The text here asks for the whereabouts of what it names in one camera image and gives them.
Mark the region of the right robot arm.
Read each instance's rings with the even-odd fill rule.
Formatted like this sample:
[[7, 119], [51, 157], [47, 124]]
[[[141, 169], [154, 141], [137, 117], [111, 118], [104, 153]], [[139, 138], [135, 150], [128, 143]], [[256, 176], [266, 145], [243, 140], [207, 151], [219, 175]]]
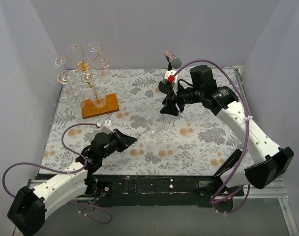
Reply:
[[190, 69], [190, 76], [192, 83], [184, 88], [175, 71], [165, 72], [163, 84], [168, 86], [169, 92], [160, 113], [178, 116], [185, 105], [202, 103], [243, 141], [254, 162], [236, 172], [231, 167], [224, 168], [219, 174], [220, 180], [214, 184], [215, 191], [224, 196], [233, 187], [246, 184], [263, 189], [285, 173], [294, 157], [293, 150], [271, 140], [250, 115], [245, 114], [238, 96], [229, 87], [217, 85], [210, 67], [196, 66]]

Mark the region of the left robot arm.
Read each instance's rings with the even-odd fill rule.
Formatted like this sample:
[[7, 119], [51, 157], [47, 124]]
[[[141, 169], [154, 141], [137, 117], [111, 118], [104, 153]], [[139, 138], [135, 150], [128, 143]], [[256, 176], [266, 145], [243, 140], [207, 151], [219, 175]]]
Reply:
[[110, 133], [99, 132], [90, 145], [68, 168], [33, 188], [18, 190], [7, 213], [7, 218], [25, 236], [32, 236], [44, 225], [45, 220], [73, 198], [93, 196], [97, 185], [91, 181], [102, 161], [114, 152], [123, 152], [137, 138], [114, 129]]

